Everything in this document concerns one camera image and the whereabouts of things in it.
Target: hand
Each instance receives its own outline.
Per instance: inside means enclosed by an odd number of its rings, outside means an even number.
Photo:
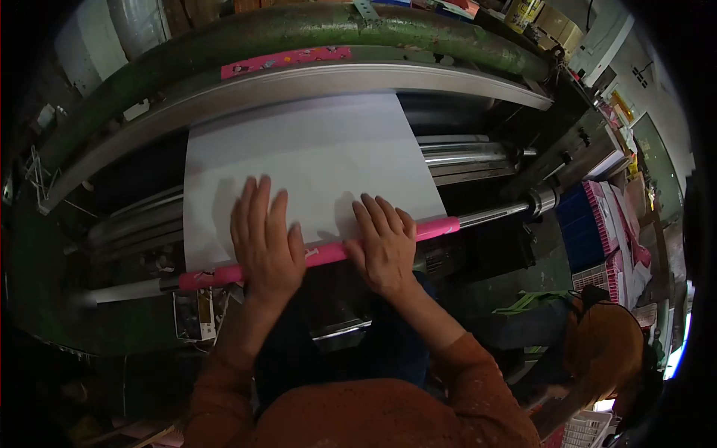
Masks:
[[[279,191],[267,212],[270,190],[269,176],[262,176],[258,187],[249,177],[234,204],[229,228],[237,262],[250,282],[250,297],[278,316],[299,289],[306,263],[299,224],[286,231],[287,192]]]
[[[364,240],[346,241],[346,252],[374,292],[389,302],[400,300],[420,287],[413,275],[416,223],[380,196],[364,193],[361,200],[363,205],[353,202],[353,213]]]

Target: pink rod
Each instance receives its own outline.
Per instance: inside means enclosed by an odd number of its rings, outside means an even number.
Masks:
[[[460,223],[455,216],[436,219],[435,221],[418,224],[416,241],[424,241],[457,232]],[[317,246],[312,249],[304,249],[306,266],[314,267],[346,259],[346,251],[342,242],[333,242]],[[198,290],[200,288],[223,286],[232,282],[244,280],[242,267],[238,264],[223,266],[207,271],[186,272],[179,276],[180,290]]]

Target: orange sweater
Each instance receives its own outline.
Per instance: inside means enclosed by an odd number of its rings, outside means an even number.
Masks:
[[[293,389],[255,424],[253,360],[207,357],[194,385],[184,446],[539,447],[538,433],[495,361],[471,334],[434,353],[449,406],[391,378]]]

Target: hair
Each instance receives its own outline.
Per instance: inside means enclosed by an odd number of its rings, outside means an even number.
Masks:
[[[640,371],[640,392],[634,398],[630,410],[617,425],[615,434],[641,424],[663,392],[663,373],[657,369],[657,354],[645,339]]]

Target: finger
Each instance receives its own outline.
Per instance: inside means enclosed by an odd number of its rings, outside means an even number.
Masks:
[[[289,230],[289,253],[294,265],[302,270],[306,269],[306,256],[304,255],[304,237],[301,234],[301,224],[295,222]]]
[[[242,247],[242,240],[239,237],[239,210],[242,207],[242,199],[237,198],[232,207],[232,214],[229,216],[229,233],[232,235],[232,246],[234,246],[234,256],[237,263],[241,263],[239,256],[239,248]]]
[[[371,220],[371,215],[369,215],[366,207],[358,201],[354,201],[351,206],[353,207],[353,215],[356,216],[356,221],[358,221],[358,227],[361,229],[361,236],[364,239],[378,239],[379,233],[376,231],[374,222]]]
[[[269,209],[266,223],[267,247],[273,250],[282,250],[288,253],[286,244],[286,206],[288,203],[286,190],[279,190]]]
[[[389,223],[389,227],[392,231],[396,234],[402,234],[403,233],[403,223],[401,222],[401,218],[399,218],[398,213],[396,213],[396,210],[394,207],[389,204],[389,202],[380,197],[376,196],[376,203],[381,207],[381,210],[384,211],[384,215],[386,216],[386,221]]]
[[[249,238],[255,247],[266,247],[265,227],[270,191],[271,179],[264,175],[249,204]]]
[[[237,216],[237,234],[242,246],[249,242],[249,206],[252,203],[252,197],[257,190],[257,179],[254,176],[247,177],[242,191],[242,198],[239,200],[239,210]]]
[[[404,225],[404,233],[406,234],[406,236],[410,239],[416,239],[416,221],[411,218],[411,215],[398,207],[396,207],[396,213],[398,214],[399,218],[401,218],[401,222]]]
[[[343,242],[343,247],[346,249],[348,259],[353,262],[361,275],[365,275],[366,253],[364,252],[364,248],[361,247],[361,242],[357,239],[347,239]]]
[[[374,222],[374,226],[376,227],[376,231],[379,233],[379,235],[388,234],[391,231],[391,227],[389,227],[389,223],[386,220],[386,215],[384,214],[384,211],[381,210],[381,207],[376,202],[376,199],[364,193],[361,195],[361,200],[364,202],[366,210],[369,211],[369,215],[371,215],[371,220]]]

